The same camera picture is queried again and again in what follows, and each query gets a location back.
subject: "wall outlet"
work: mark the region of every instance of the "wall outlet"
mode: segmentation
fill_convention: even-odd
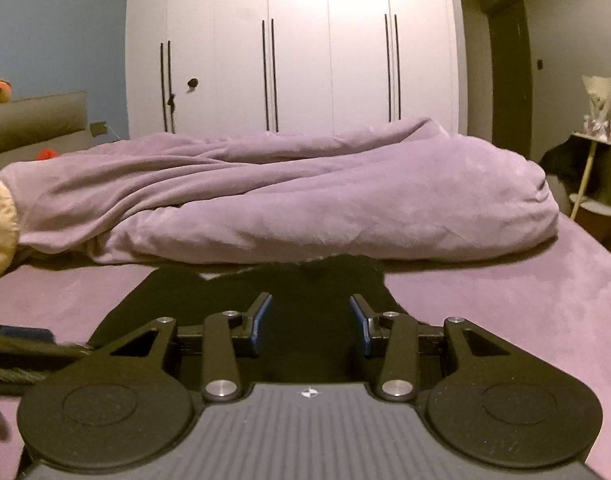
[[[99,137],[100,135],[105,135],[108,133],[108,126],[105,121],[100,123],[90,123],[90,133],[92,137]]]

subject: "mattress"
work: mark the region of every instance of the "mattress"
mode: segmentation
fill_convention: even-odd
[[[604,410],[588,465],[611,480],[611,254],[561,216],[556,240],[478,264],[387,262],[385,284],[431,324],[465,317],[584,381]],[[232,267],[201,267],[220,274]],[[0,278],[0,323],[46,327],[83,342],[153,267],[92,266],[76,258],[32,262]],[[0,399],[14,423],[16,402]],[[16,472],[22,441],[0,443],[0,480]]]

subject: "door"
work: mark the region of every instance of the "door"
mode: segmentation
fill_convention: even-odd
[[[175,133],[218,136],[215,0],[168,0]],[[191,80],[195,78],[196,86]]]
[[[269,0],[269,10],[274,130],[331,135],[328,1]]]
[[[131,139],[164,131],[160,45],[167,42],[167,4],[168,0],[126,3],[126,95]]]
[[[329,0],[334,131],[393,117],[388,0]]]
[[[492,142],[529,158],[532,72],[523,0],[489,16],[492,46]]]
[[[215,0],[214,17],[220,134],[267,131],[268,0]]]
[[[451,1],[390,0],[390,12],[396,118],[428,116],[456,132],[458,61]]]

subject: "white wardrobe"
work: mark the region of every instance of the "white wardrobe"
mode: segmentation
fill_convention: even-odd
[[[130,137],[467,129],[460,0],[128,0]]]

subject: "white logo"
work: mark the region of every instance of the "white logo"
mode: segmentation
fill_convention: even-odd
[[[314,397],[319,395],[319,392],[315,390],[312,386],[308,386],[301,392],[301,395],[303,395],[306,399],[314,399]]]

